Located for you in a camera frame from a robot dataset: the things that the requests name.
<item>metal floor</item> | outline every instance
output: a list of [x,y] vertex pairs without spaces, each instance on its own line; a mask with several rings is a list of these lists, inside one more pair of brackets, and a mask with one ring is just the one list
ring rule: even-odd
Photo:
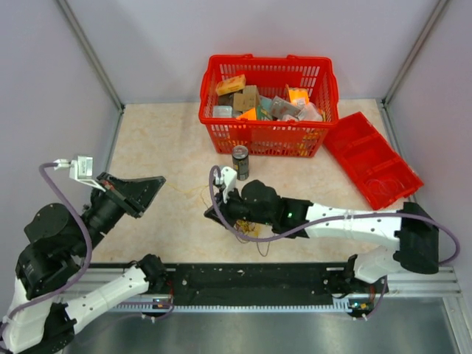
[[[108,313],[78,337],[83,341],[124,316]],[[324,313],[174,313],[154,325],[130,318],[67,354],[459,353],[441,299],[386,298],[368,322]]]

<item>red plastic basket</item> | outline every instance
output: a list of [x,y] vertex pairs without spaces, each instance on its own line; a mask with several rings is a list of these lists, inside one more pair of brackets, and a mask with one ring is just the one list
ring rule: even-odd
[[[286,98],[285,85],[307,89],[310,101],[325,112],[326,122],[213,118],[213,106],[218,102],[217,83],[240,74],[246,76],[247,85],[257,85],[259,93],[270,98]],[[200,98],[198,117],[219,153],[231,153],[235,145],[244,145],[255,155],[312,157],[339,120],[338,86],[328,58],[213,55],[201,84]]]

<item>robotic arm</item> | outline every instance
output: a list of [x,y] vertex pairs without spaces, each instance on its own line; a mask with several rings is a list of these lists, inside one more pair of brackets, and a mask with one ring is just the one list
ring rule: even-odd
[[[351,215],[375,214],[359,210],[337,209],[311,201],[284,198],[272,187],[255,180],[246,184],[241,194],[235,188],[236,172],[225,167],[215,177],[219,187],[216,202],[225,220],[234,226],[237,220],[272,226],[275,234],[282,234],[310,221],[328,217],[342,217],[309,226],[293,233],[295,237],[339,237],[378,244],[365,254],[354,254],[343,271],[344,281],[360,280],[372,284],[379,278],[402,269],[420,274],[435,274],[439,270],[439,230],[428,223],[407,218],[349,218]],[[416,203],[406,202],[403,209],[392,212],[429,215]],[[205,216],[223,225],[213,207]]]
[[[56,169],[70,168],[70,176],[93,187],[90,205],[81,219],[95,247],[126,213],[140,218],[165,183],[164,177],[122,180],[102,173],[91,178],[91,158],[57,160]],[[9,313],[18,306],[49,294],[76,274],[75,258],[86,254],[82,233],[62,204],[43,207],[24,229],[30,244],[15,267],[15,293]],[[3,341],[11,353],[56,353],[88,323],[137,294],[157,293],[166,281],[161,260],[148,254],[121,277],[79,299],[56,303],[56,296],[4,318]]]

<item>red compartment box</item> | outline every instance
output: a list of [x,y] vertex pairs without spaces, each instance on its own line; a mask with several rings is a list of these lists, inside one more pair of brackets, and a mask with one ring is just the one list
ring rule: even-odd
[[[244,74],[246,85],[257,85],[259,93],[273,98],[285,96],[285,85],[308,90],[310,101],[326,114],[325,122],[268,122],[213,118],[218,103],[216,85]],[[327,132],[336,126],[338,86],[328,58],[255,58],[252,55],[213,55],[208,62],[200,90],[198,117],[205,124],[215,149],[231,153],[244,145],[250,154],[312,157]]]
[[324,146],[374,209],[415,193],[423,182],[361,113],[339,120]]

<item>metal corner post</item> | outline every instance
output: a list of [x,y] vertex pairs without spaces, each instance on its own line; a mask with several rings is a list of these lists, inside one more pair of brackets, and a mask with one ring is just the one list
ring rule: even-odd
[[79,21],[75,17],[72,8],[70,7],[67,0],[54,0],[56,5],[58,6],[60,12],[62,13],[64,19],[66,20],[67,24],[69,25],[72,33],[76,37],[80,47],[83,50],[84,55],[87,57],[88,62],[90,63],[92,69],[94,70],[95,74],[97,75],[98,80],[103,85],[103,88],[107,92],[108,96],[111,98],[119,114],[121,115],[124,110],[124,105],[121,99],[118,96],[117,91],[111,84],[111,81],[106,74],[101,62],[99,61],[97,54],[94,51],[94,48],[89,43],[89,40],[84,33]]
[[414,42],[414,46],[412,47],[412,50],[406,56],[406,59],[403,62],[397,76],[393,80],[393,83],[391,84],[389,90],[387,91],[386,96],[382,100],[385,106],[388,106],[388,104],[391,103],[393,97],[395,96],[398,89],[400,88],[401,83],[405,79],[406,74],[412,67],[412,64],[415,62],[416,57],[420,53],[426,41],[431,36],[434,28],[437,26],[439,20],[444,15],[450,3],[451,3],[451,0],[438,0],[438,2],[436,3],[436,6],[431,12],[431,15],[429,16],[425,26],[423,27],[420,34],[418,35],[417,40]]

